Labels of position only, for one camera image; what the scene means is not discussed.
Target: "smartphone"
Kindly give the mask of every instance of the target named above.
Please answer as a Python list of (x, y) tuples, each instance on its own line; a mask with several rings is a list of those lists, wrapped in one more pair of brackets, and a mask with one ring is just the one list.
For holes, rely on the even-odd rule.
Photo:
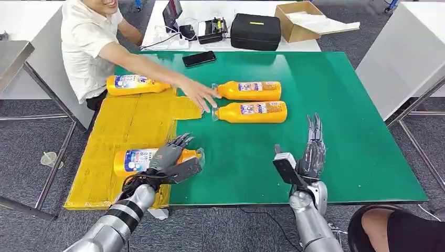
[(213, 51), (202, 52), (200, 54), (194, 54), (182, 57), (182, 61), (186, 67), (196, 66), (202, 63), (215, 61), (216, 56)]

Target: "orange bottle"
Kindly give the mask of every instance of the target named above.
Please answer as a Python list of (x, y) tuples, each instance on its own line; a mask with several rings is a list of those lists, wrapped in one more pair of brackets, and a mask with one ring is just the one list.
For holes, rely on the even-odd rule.
[(286, 120), (288, 110), (283, 101), (233, 102), (217, 110), (212, 119), (232, 123), (280, 123)]
[[(114, 156), (114, 173), (119, 177), (127, 177), (137, 172), (146, 171), (150, 167), (150, 160), (157, 149), (138, 149), (119, 151)], [(191, 158), (197, 157), (201, 167), (204, 167), (205, 157), (204, 149), (182, 151), (177, 161), (183, 163)]]
[(142, 75), (112, 75), (107, 79), (108, 93), (114, 96), (160, 93), (171, 87), (169, 84), (148, 79)]
[(231, 80), (219, 86), (213, 84), (212, 88), (229, 100), (278, 101), (281, 97), (279, 81), (237, 82)]

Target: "yellow tape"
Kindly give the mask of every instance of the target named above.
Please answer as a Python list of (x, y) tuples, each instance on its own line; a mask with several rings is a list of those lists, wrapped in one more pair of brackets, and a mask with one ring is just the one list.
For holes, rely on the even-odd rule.
[[(158, 148), (176, 135), (176, 120), (198, 118), (201, 110), (187, 97), (176, 97), (174, 89), (108, 96), (94, 123), (64, 207), (107, 209), (121, 192), (125, 179), (113, 172), (116, 151)], [(168, 206), (170, 188), (161, 186), (153, 208)]]

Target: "black case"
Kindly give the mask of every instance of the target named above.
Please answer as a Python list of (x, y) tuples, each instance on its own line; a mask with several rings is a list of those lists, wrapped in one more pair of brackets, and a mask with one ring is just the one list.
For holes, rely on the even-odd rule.
[(233, 47), (258, 51), (275, 51), (281, 41), (277, 17), (238, 13), (230, 29)]

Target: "silver robotic arm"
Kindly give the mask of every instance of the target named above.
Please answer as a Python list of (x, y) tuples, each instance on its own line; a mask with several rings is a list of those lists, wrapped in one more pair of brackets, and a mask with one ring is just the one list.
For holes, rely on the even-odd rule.
[(116, 202), (80, 240), (65, 251), (121, 251), (145, 211), (153, 205), (159, 185), (177, 184), (202, 170), (196, 157), (175, 165), (192, 139), (189, 134), (178, 136), (153, 155), (147, 171), (127, 177)]
[(121, 251), (144, 212), (153, 205), (155, 194), (150, 185), (139, 186), (130, 198), (114, 203), (80, 240), (65, 251)]
[(296, 161), (291, 153), (282, 153), (275, 146), (273, 164), (284, 182), (291, 184), (289, 204), (295, 214), (304, 252), (342, 252), (327, 221), (327, 188), (319, 177), (323, 170), (326, 147), (322, 124), (317, 114), (313, 122), (308, 117), (309, 139), (303, 158)]

